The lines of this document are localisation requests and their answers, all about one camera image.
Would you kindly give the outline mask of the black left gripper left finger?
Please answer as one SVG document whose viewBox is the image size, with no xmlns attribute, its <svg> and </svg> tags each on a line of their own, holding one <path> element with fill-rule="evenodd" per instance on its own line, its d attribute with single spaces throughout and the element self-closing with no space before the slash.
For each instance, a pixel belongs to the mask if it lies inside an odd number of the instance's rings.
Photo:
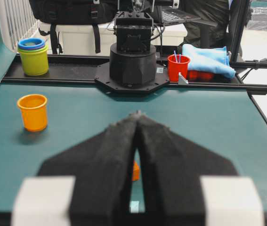
<svg viewBox="0 0 267 226">
<path fill-rule="evenodd" d="M 138 116 L 46 159 L 23 180 L 14 226 L 112 226 L 129 211 Z"/>
</svg>

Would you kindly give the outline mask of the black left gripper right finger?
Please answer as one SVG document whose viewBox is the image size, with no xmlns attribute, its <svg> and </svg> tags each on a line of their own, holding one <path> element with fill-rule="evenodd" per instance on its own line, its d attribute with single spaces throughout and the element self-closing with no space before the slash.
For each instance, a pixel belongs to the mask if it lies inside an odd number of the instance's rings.
<svg viewBox="0 0 267 226">
<path fill-rule="evenodd" d="M 146 116 L 137 121 L 146 211 L 164 226 L 262 226 L 257 189 L 233 163 Z"/>
</svg>

